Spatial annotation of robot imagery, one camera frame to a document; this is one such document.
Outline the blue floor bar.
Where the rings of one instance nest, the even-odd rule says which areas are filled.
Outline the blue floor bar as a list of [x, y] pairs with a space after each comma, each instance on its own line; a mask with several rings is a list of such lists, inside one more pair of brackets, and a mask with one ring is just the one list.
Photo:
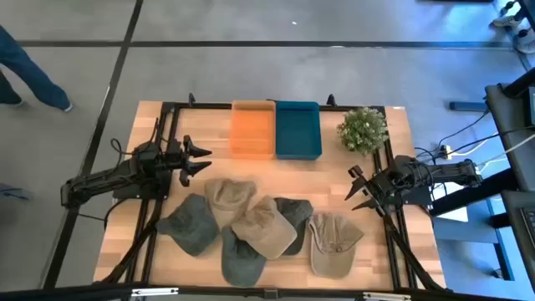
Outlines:
[[488, 107], [485, 102], [452, 101], [449, 109], [454, 111], [485, 112]]

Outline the tan baseball cap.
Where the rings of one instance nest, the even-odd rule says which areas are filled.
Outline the tan baseball cap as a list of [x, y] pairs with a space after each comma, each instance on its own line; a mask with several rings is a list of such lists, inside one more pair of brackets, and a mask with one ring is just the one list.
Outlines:
[[270, 196], [265, 196], [233, 222], [231, 229], [239, 239], [247, 242], [266, 259], [282, 256], [297, 238], [296, 230]]
[[238, 219], [256, 193], [257, 186], [253, 181], [213, 178], [205, 183], [205, 197], [220, 229]]
[[356, 244], [364, 233], [344, 216], [320, 212], [308, 220], [311, 233], [310, 263], [325, 278], [344, 278], [353, 267]]

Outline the silver metal bracket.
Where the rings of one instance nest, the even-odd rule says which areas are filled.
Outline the silver metal bracket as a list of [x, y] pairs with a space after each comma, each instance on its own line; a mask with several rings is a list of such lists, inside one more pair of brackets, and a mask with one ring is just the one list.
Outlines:
[[131, 297], [164, 296], [178, 293], [179, 288], [135, 288], [131, 291]]
[[363, 301], [412, 301], [410, 295], [397, 293], [363, 292]]

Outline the orange plastic bin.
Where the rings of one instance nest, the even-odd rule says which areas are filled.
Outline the orange plastic bin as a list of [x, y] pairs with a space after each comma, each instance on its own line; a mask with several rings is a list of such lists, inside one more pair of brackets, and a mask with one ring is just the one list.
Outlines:
[[271, 160], [275, 152], [275, 102], [232, 102], [229, 151], [232, 157]]

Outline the teal plastic bin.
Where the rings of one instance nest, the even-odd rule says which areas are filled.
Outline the teal plastic bin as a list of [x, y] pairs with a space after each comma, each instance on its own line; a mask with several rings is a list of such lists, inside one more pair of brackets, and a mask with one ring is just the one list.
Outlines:
[[277, 101], [275, 118], [279, 160], [315, 161], [322, 155], [318, 103]]

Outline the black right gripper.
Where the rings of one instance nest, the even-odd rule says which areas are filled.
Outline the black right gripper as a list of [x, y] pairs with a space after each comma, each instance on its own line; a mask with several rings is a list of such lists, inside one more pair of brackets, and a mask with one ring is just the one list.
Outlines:
[[[362, 189], [367, 182], [362, 169], [358, 165], [352, 166], [348, 170], [348, 173], [353, 178], [353, 181], [345, 200], [350, 199], [355, 193]], [[385, 214], [385, 209], [382, 205], [395, 204], [395, 188], [390, 182], [388, 171], [382, 171], [373, 176], [368, 180], [368, 184], [368, 190], [373, 198], [360, 203], [356, 207], [353, 207], [352, 210], [356, 211], [363, 208], [369, 208], [374, 209], [380, 216], [383, 216]]]

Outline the black desk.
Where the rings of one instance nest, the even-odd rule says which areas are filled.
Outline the black desk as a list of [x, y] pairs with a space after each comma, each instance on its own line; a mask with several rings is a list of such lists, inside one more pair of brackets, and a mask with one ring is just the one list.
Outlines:
[[493, 84], [485, 88], [489, 107], [511, 169], [522, 191], [535, 191], [535, 105], [530, 97], [535, 88], [535, 67], [510, 84]]

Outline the person's white shoe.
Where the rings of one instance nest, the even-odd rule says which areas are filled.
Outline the person's white shoe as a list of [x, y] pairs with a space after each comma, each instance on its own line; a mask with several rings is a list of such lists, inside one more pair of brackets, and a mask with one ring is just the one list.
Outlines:
[[523, 17], [517, 17], [516, 15], [502, 16], [492, 20], [491, 25], [495, 28], [515, 28], [523, 20]]
[[525, 28], [513, 38], [513, 47], [522, 54], [535, 54], [535, 30]]

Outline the green potted plant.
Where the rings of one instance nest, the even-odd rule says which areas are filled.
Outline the green potted plant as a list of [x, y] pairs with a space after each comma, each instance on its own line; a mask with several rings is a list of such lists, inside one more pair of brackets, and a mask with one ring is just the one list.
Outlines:
[[344, 113], [337, 134], [348, 151], [363, 155], [373, 153], [388, 140], [385, 115], [368, 107]]

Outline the dark green baseball cap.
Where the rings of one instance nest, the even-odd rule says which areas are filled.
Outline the dark green baseball cap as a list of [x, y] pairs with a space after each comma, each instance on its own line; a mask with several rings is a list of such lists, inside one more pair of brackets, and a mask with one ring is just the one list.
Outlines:
[[313, 207], [308, 200], [275, 197], [278, 211], [293, 226], [297, 233], [295, 240], [284, 251], [283, 255], [297, 255], [302, 247], [308, 219], [313, 215]]
[[230, 227], [222, 235], [222, 276], [234, 287], [254, 287], [262, 275], [267, 259], [237, 237]]
[[190, 194], [168, 217], [156, 223], [159, 234], [167, 235], [187, 254], [197, 257], [216, 240], [219, 227], [206, 198]]

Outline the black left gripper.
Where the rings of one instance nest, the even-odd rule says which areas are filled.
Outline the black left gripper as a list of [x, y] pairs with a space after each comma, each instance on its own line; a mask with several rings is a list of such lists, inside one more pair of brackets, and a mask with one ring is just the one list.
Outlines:
[[187, 162], [185, 155], [194, 158], [209, 156], [212, 154], [210, 150], [199, 148], [193, 144], [189, 135], [183, 136], [183, 144], [178, 140], [168, 140], [165, 152], [165, 168], [167, 170], [181, 169], [179, 181], [184, 187], [190, 185], [190, 176], [194, 176], [199, 171], [211, 165], [210, 161], [202, 162]]

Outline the person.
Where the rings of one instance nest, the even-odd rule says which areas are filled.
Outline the person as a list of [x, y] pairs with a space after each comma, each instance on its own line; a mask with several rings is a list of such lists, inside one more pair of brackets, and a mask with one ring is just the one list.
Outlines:
[[[14, 72], [40, 102], [63, 112], [73, 109], [66, 92], [44, 73], [2, 25], [0, 64]], [[22, 103], [23, 100], [0, 69], [0, 105], [18, 106]]]

